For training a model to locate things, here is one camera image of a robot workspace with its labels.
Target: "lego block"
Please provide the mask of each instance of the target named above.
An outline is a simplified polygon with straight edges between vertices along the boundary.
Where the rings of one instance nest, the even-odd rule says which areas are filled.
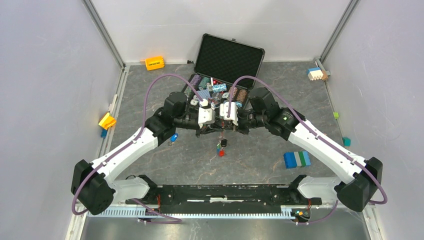
[[[106,130],[106,129],[103,128],[101,130],[100,137],[103,138],[103,139],[105,139],[107,135],[108,135],[108,130]]]
[[[178,133],[175,133],[174,135],[172,135],[172,137],[170,138],[171,143],[175,142],[178,138]]]
[[[307,76],[311,81],[323,79],[324,74],[321,70],[310,71]]]
[[[115,125],[117,121],[115,118],[111,116],[109,112],[107,112],[101,119],[98,125],[106,130]]]
[[[351,139],[350,138],[344,136],[342,139],[343,139],[343,145],[345,147],[350,147],[351,146]]]
[[[328,80],[329,76],[327,75],[326,71],[322,71],[322,80]]]
[[[284,162],[287,169],[303,168],[311,165],[311,160],[307,151],[286,152]]]
[[[285,167],[287,169],[294,169],[298,166],[296,164],[294,152],[286,152],[286,153],[284,153],[283,157],[284,157]]]
[[[309,68],[307,71],[306,71],[306,74],[309,74],[310,72],[313,72],[313,71],[321,71],[321,68],[319,68],[319,67],[314,67],[314,68]]]
[[[161,69],[165,67],[164,57],[155,56],[144,60],[147,71]]]

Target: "blue lego brick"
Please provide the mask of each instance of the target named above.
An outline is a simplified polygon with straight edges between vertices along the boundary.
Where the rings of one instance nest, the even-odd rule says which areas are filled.
[[[309,69],[307,70],[306,74],[309,74],[310,72],[318,71],[318,70],[320,70],[320,71],[321,71],[321,68],[319,68],[319,67],[309,68]]]
[[[345,147],[350,147],[351,146],[351,139],[350,138],[344,136],[342,139],[343,139],[343,145]]]
[[[177,140],[177,138],[178,138],[178,133],[175,133],[174,135],[172,135],[172,137],[170,139],[171,143],[175,142]]]
[[[104,138],[104,139],[105,139],[107,135],[108,135],[108,130],[106,130],[106,129],[104,129],[104,128],[103,128],[103,129],[101,130],[101,135],[100,135],[100,137],[102,137],[102,138]]]
[[[211,98],[211,94],[209,93],[209,91],[207,89],[200,90],[200,91],[197,91],[197,92],[199,93],[199,95],[202,99],[208,100],[208,99]]]
[[[311,165],[311,160],[309,159],[309,155],[308,155],[308,152],[307,151],[303,151],[303,158],[305,159],[305,164],[306,164],[303,167],[310,166]]]
[[[286,152],[284,153],[283,157],[284,157],[285,167],[287,169],[294,169],[298,166],[296,163],[294,152]]]

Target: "yellow block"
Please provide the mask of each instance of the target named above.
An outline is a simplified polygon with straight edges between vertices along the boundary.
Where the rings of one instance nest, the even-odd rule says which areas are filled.
[[[101,119],[98,125],[106,130],[115,125],[117,121],[109,112],[107,112]]]
[[[164,57],[155,56],[147,58],[145,61],[147,71],[161,69],[165,67]]]

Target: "metal frame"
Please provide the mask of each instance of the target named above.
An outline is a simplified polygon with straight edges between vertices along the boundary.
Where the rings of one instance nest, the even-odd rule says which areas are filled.
[[[119,115],[119,110],[121,107],[122,97],[124,96],[125,84],[127,82],[129,69],[130,67],[126,66],[119,76],[119,82],[116,89],[116,94],[118,97],[115,103],[115,107],[113,108],[113,111],[110,113],[112,117],[114,117],[115,119],[117,119]],[[100,151],[97,156],[98,158],[100,158],[101,156],[104,156],[106,153],[110,151],[114,132],[115,132],[115,125],[110,128],[110,130],[107,132],[106,138],[101,143]]]
[[[334,44],[336,43],[337,39],[339,38],[339,35],[342,32],[343,28],[345,28],[347,21],[349,20],[350,16],[352,15],[352,12],[355,10],[359,1],[360,0],[350,0],[349,4],[347,5],[346,9],[343,12],[343,15],[341,16],[341,18],[338,21],[334,31],[332,32],[331,37],[327,42],[327,45],[325,45],[324,50],[321,53],[321,56],[320,56],[321,62],[325,62],[325,60],[328,57],[331,49],[333,48]]]
[[[112,41],[111,36],[108,33],[108,30],[106,29],[105,25],[103,24],[102,19],[99,16],[99,13],[97,12],[96,8],[94,7],[94,4],[91,0],[82,0],[84,3],[85,8],[87,8],[88,13],[90,14],[91,18],[94,21],[94,24],[96,25],[98,31],[100,32],[101,36],[103,37],[104,41],[107,44],[107,47],[112,52],[113,57],[115,58],[116,63],[123,69],[125,68],[125,62],[122,59],[121,55],[118,52],[117,47],[115,46],[114,42]]]
[[[158,206],[157,205],[150,205],[149,207],[150,208],[157,208]],[[288,210],[290,207],[306,208],[307,206],[281,206],[281,210],[282,211]],[[312,206],[312,207],[313,208],[315,208],[315,207],[316,208],[328,208],[328,209],[332,208],[331,205],[328,205],[328,206]],[[84,206],[79,205],[77,207],[77,210],[81,211],[81,210],[83,210],[83,208],[84,208]],[[346,208],[346,207],[343,206],[343,205],[337,206],[337,209],[344,209],[344,208]],[[138,206],[138,205],[112,204],[112,205],[110,205],[110,209],[111,210],[113,209],[115,211],[120,210],[120,212],[113,213],[113,214],[107,214],[107,215],[101,216],[101,217],[104,217],[104,218],[131,217],[131,216],[128,216],[128,214],[131,214],[131,212],[133,212],[134,210],[139,210],[139,211],[141,210],[142,211],[142,210],[144,210],[144,207],[141,207],[141,206]],[[128,214],[121,215],[121,216],[115,216],[116,214],[121,214],[121,213],[124,213],[124,212],[127,212]],[[385,240],[386,237],[384,235],[382,226],[380,224],[380,220],[378,218],[376,206],[368,205],[367,207],[365,207],[362,214],[363,214],[363,217],[365,219],[365,224],[366,224],[370,239],[371,240]],[[76,216],[76,215],[72,216],[72,219],[71,219],[70,224],[69,224],[68,231],[66,232],[65,240],[80,240],[81,239],[87,217],[93,217],[93,216],[90,216],[88,213],[84,213],[83,215],[79,215],[79,216]],[[184,218],[184,219],[199,218],[199,217],[190,216],[190,215],[175,216],[175,217]],[[275,217],[272,217],[272,216],[271,217],[261,217],[261,216],[254,217],[254,216],[252,216],[250,218],[273,219]]]

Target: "small blue cube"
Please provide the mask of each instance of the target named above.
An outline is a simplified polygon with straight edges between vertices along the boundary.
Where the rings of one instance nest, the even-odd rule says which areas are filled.
[[[345,147],[350,147],[351,146],[351,139],[350,138],[344,136],[342,139],[343,139],[343,145]]]

